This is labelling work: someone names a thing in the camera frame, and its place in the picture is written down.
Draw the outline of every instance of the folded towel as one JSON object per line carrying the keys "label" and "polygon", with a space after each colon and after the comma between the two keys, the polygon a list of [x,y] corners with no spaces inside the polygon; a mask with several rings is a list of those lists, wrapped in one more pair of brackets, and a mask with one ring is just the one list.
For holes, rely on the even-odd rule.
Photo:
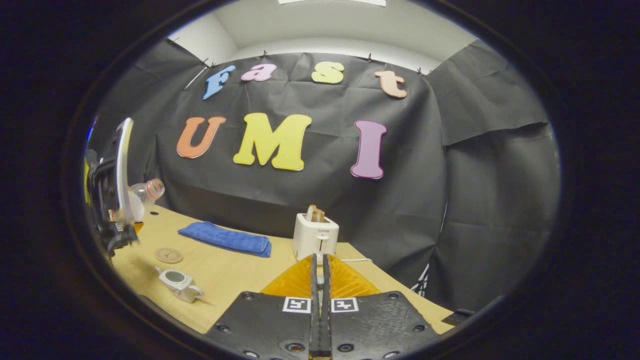
{"label": "folded towel", "polygon": [[194,222],[184,229],[178,230],[178,234],[227,250],[244,252],[262,258],[271,256],[271,243],[266,236],[226,230],[210,222]]}

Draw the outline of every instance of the table surface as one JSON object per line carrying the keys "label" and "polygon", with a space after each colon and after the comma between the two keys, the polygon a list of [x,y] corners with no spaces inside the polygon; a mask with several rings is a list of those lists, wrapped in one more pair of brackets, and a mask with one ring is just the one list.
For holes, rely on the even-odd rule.
{"label": "table surface", "polygon": [[[181,236],[177,232],[179,229],[199,220],[160,206],[154,206],[151,211],[158,215],[145,215],[145,224],[138,233],[140,244],[116,250],[113,266],[134,292],[150,298],[174,318],[202,334],[213,326],[238,294],[242,291],[262,291],[296,263],[291,239],[268,236],[272,246],[271,257],[260,258]],[[184,259],[175,264],[156,259],[155,251],[163,247],[178,250]],[[338,243],[335,255],[338,259],[365,257],[348,243]],[[441,321],[452,314],[450,310],[412,292],[373,262],[347,264],[381,292],[400,291],[404,294],[437,333],[453,327]],[[192,304],[178,299],[158,279],[155,266],[191,275],[195,284],[204,291],[204,296]]]}

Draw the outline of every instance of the black backdrop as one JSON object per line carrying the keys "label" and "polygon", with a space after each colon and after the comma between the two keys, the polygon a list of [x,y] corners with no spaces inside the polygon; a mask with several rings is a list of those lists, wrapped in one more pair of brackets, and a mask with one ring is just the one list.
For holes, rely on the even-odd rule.
{"label": "black backdrop", "polygon": [[[314,83],[320,61],[345,66],[339,84]],[[264,82],[240,80],[258,63],[278,66]],[[205,80],[233,64],[207,100]],[[160,177],[161,204],[180,213],[276,236],[292,236],[294,215],[310,203],[340,224],[339,241],[407,286],[429,264],[422,295],[448,308],[478,310],[523,276],[548,234],[559,187],[558,160],[543,108],[514,69],[475,42],[420,76],[392,64],[337,54],[281,54],[203,69],[163,42],[132,65],[99,110],[90,147],[134,119],[129,182]],[[408,96],[380,88],[378,70],[405,78]],[[301,172],[232,161],[248,113],[272,128],[308,115]],[[175,146],[190,117],[223,116],[208,151],[181,158]],[[351,175],[356,120],[380,122],[381,179]],[[204,135],[206,123],[192,143]]]}

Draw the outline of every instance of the mounting hole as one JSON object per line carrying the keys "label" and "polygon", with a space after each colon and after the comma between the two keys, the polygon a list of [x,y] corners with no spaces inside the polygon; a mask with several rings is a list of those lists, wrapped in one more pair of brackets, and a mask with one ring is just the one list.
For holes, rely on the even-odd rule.
{"label": "mounting hole", "polygon": [[287,344],[287,350],[291,352],[301,352],[304,351],[305,346],[299,343],[291,343]]}
{"label": "mounting hole", "polygon": [[246,355],[252,356],[252,357],[260,357],[260,355],[256,354],[253,351],[249,351],[249,350],[245,350],[243,351]]}
{"label": "mounting hole", "polygon": [[342,344],[338,346],[338,351],[339,352],[349,352],[349,351],[353,351],[353,345],[352,344]]}
{"label": "mounting hole", "polygon": [[218,331],[220,331],[220,332],[230,332],[231,331],[231,329],[229,329],[229,327],[225,326],[225,325],[218,325],[218,326],[216,326],[216,329]]}

